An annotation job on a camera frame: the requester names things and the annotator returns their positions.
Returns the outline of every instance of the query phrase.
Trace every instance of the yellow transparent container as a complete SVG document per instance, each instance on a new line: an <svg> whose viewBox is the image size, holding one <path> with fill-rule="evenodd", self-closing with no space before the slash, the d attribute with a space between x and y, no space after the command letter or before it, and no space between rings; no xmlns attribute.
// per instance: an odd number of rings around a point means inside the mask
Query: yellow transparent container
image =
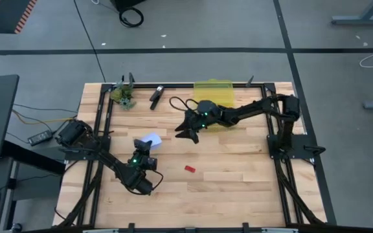
<svg viewBox="0 0 373 233"><path fill-rule="evenodd" d="M194 100L211 100L225 107L234 107L234 90L229 80L210 79L194 83Z"/></svg>

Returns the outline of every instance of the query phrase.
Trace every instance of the wood plank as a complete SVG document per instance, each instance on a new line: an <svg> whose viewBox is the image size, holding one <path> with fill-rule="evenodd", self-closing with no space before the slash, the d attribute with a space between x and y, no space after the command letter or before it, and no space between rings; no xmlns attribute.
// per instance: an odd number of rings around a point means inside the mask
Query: wood plank
<svg viewBox="0 0 373 233"><path fill-rule="evenodd" d="M277 93L293 94L288 82L275 83ZM78 119L93 126L101 83L87 83L84 87ZM251 227L284 226L282 206L273 161L269 158L266 136L266 117L255 116L229 129L212 127L199 133L199 144L176 139L174 129L183 121L184 113L169 106L169 99L178 96L193 98L192 89L166 89L155 111L150 111L149 97L153 89L133 92L137 105L124 111L114 104L111 118L111 152L120 160L128 160L134 150L133 139L157 133L163 140L151 156L158 158L158 170L164 181L151 196L128 193L104 169L96 227ZM261 99L258 89L235 89L234 106L239 107ZM104 126L106 108L100 127ZM295 123L295 134L304 133L302 119ZM326 221L319 187L311 164L292 160L300 196L306 204ZM86 162L81 161L63 178L58 211L66 216L81 196ZM196 169L184 170L185 165ZM147 172L154 184L160 177ZM91 200L87 204L85 223L88 223ZM289 199L294 217L294 207ZM54 224L61 222L56 216Z"/></svg>

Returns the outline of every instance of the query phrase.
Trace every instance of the red block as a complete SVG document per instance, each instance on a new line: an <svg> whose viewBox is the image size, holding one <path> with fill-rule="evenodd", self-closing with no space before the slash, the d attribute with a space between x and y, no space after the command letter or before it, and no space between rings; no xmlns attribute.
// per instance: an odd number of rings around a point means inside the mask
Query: red block
<svg viewBox="0 0 373 233"><path fill-rule="evenodd" d="M190 171L190 172L192 172L192 173L195 172L195 168L190 167L190 166L185 166L185 170L186 170L186 171Z"/></svg>

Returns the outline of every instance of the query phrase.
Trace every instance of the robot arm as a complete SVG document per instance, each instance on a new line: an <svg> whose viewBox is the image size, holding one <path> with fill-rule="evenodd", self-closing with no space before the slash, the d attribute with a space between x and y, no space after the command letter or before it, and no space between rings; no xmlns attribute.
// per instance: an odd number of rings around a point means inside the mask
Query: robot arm
<svg viewBox="0 0 373 233"><path fill-rule="evenodd" d="M115 172L123 186L130 192L138 190L141 195L150 195L154 187L146 178L146 170L156 172L157 159L149 156L151 141L135 140L135 152L127 164L121 162L102 148L102 140L93 135L89 125L81 120L74 120L58 135L57 143L64 146L64 152L92 154L96 160Z"/></svg>
<svg viewBox="0 0 373 233"><path fill-rule="evenodd" d="M283 113L279 113L273 107L274 103L282 102ZM208 126L219 124L224 127L231 127L239 123L240 120L268 113L277 117L283 123L283 128L279 131L279 147L286 149L291 147L291 132L293 124L299 119L300 104L299 99L286 95L270 96L259 101L254 101L238 108L224 107L216 105L210 100L202 100L198 103L196 111L188 109L185 111L185 119L175 131L181 131L177 138L192 139L195 144L199 142L197 133Z"/></svg>

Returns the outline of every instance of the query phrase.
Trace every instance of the black power brick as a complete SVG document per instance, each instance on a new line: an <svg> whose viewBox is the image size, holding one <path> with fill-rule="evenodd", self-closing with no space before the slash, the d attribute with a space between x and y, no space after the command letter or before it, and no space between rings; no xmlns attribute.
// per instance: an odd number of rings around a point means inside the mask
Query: black power brick
<svg viewBox="0 0 373 233"><path fill-rule="evenodd" d="M34 135L32 137L29 137L27 140L30 143L31 146L35 146L37 144L40 144L42 142L48 141L52 139L52 133L50 130L44 131L42 133L39 133L37 135Z"/></svg>

